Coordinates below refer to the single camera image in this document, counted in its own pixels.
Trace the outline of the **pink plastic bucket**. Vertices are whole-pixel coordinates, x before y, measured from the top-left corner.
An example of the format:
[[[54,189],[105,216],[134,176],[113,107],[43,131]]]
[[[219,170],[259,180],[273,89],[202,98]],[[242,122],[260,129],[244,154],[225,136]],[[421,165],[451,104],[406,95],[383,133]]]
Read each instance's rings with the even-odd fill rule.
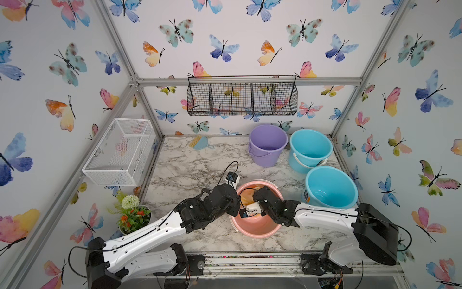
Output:
[[[237,189],[237,194],[240,196],[241,192],[246,188],[259,190],[264,187],[268,187],[277,197],[284,200],[278,186],[263,179],[257,179],[241,185]],[[268,238],[281,228],[281,225],[274,223],[269,216],[262,216],[261,214],[245,219],[240,218],[239,215],[237,217],[229,216],[229,220],[235,231],[251,238]]]

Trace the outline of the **cream yellow microfibre cloth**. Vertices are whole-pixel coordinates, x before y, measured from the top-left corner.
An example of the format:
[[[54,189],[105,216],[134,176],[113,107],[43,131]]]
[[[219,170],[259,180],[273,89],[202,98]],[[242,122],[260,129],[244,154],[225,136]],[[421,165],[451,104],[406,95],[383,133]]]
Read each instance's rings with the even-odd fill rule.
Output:
[[[256,192],[255,188],[246,188],[241,192],[240,196],[241,196],[241,203],[243,206],[247,207],[255,202],[253,198],[255,192]]]

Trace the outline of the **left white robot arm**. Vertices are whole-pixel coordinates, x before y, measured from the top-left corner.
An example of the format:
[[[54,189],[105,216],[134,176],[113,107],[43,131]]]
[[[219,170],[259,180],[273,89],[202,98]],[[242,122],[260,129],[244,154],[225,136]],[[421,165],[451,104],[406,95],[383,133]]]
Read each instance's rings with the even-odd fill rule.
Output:
[[[220,184],[204,189],[180,202],[160,220],[120,238],[90,241],[85,256],[86,277],[91,289],[116,289],[141,275],[180,275],[190,269],[182,245],[155,248],[182,235],[204,230],[224,214],[237,216],[241,207],[234,185]]]

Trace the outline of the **purple plastic bucket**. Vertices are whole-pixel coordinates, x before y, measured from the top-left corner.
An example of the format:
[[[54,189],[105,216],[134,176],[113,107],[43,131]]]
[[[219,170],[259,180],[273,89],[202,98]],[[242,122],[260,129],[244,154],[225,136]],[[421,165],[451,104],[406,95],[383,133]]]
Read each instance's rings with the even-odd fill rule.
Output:
[[[259,125],[250,132],[249,154],[258,166],[273,167],[287,143],[287,133],[278,126]]]

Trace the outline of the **teal bucket with sticker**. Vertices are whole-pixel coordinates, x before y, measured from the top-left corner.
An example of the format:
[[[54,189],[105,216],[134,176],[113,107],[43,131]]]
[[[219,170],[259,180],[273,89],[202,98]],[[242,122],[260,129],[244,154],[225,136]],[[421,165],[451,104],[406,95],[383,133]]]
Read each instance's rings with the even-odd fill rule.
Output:
[[[333,145],[328,137],[310,129],[294,132],[289,146],[289,165],[297,173],[305,175],[323,161],[327,161],[333,153]]]

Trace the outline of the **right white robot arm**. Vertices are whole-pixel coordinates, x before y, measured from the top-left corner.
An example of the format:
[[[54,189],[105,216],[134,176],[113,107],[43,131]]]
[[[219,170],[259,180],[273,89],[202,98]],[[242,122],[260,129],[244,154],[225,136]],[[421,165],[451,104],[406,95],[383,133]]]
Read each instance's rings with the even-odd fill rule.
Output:
[[[283,201],[268,187],[255,191],[253,200],[263,216],[274,223],[296,228],[322,228],[347,236],[340,242],[325,245],[324,258],[338,266],[370,259],[379,264],[397,264],[399,227],[372,205],[361,203],[358,208],[334,209]]]

